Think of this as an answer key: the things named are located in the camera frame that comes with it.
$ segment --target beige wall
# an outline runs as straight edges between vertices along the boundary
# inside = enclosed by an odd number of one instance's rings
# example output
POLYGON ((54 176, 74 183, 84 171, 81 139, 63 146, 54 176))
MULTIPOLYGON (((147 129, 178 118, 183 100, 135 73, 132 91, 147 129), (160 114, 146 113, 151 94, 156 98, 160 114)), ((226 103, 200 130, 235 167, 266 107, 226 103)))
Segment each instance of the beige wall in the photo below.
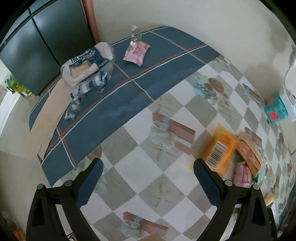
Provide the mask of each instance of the beige wall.
POLYGON ((0 85, 0 105, 2 103, 2 100, 4 99, 4 96, 6 95, 7 89, 0 85))
POLYGON ((264 98, 288 69, 292 40, 259 0, 94 0, 94 10, 103 41, 127 37, 132 24, 176 27, 225 55, 264 98))
POLYGON ((0 85, 5 81, 7 74, 9 73, 8 68, 0 60, 0 85))

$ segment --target barcode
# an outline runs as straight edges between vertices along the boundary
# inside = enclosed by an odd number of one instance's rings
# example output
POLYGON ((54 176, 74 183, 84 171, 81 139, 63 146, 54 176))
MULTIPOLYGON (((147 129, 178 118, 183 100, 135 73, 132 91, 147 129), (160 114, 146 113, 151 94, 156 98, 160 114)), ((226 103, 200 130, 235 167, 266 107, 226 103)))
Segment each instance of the barcode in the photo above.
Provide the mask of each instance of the barcode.
POLYGON ((217 166, 220 164, 220 161, 226 151, 227 147, 223 145, 221 142, 216 142, 214 149, 212 150, 211 154, 207 158, 206 163, 210 165, 210 167, 215 170, 217 166))

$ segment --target pink package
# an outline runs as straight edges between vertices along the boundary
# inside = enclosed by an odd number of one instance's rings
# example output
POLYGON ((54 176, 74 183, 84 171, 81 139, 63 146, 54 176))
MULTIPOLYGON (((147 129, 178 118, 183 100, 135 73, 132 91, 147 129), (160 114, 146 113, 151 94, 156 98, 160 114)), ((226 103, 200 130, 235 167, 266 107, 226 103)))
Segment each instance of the pink package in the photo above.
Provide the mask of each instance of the pink package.
POLYGON ((233 177, 233 183, 237 187, 248 188, 250 186, 252 176, 251 170, 245 162, 237 163, 236 170, 233 177))
POLYGON ((132 25, 131 30, 131 42, 126 50, 123 60, 130 61, 141 66, 150 45, 141 41, 142 34, 137 26, 132 25))
POLYGON ((143 59, 150 45, 144 42, 137 42, 126 50, 123 60, 133 62, 139 66, 143 64, 143 59))

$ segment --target screw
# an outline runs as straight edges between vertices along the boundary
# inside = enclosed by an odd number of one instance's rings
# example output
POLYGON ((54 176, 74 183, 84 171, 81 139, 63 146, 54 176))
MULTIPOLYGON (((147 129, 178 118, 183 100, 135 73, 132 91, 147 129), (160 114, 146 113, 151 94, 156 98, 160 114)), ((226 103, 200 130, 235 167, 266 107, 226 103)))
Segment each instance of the screw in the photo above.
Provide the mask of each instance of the screw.
POLYGON ((254 185, 253 185, 253 188, 254 188, 255 190, 259 190, 259 189, 260 189, 260 187, 259 187, 257 184, 254 184, 254 185))
POLYGON ((72 180, 67 180, 67 181, 65 181, 64 185, 65 185, 66 187, 70 187, 70 186, 72 185, 72 183, 73 183, 72 180))
POLYGON ((38 190, 41 190, 43 187, 44 187, 44 185, 42 183, 40 183, 40 184, 37 185, 37 189, 38 190))
POLYGON ((225 185, 231 187, 232 186, 232 181, 226 180, 225 185))

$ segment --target red label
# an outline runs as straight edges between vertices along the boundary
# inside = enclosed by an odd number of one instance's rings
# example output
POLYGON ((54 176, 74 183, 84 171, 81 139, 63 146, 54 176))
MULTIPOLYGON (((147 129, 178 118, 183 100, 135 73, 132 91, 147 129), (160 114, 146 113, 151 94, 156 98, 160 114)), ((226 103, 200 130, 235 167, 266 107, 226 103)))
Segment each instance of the red label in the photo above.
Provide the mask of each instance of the red label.
POLYGON ((273 102, 274 102, 274 98, 270 97, 268 102, 267 102, 267 105, 271 105, 273 102))
POLYGON ((276 111, 273 110, 272 112, 269 113, 269 116, 271 118, 272 121, 276 121, 279 119, 279 116, 276 114, 276 111))

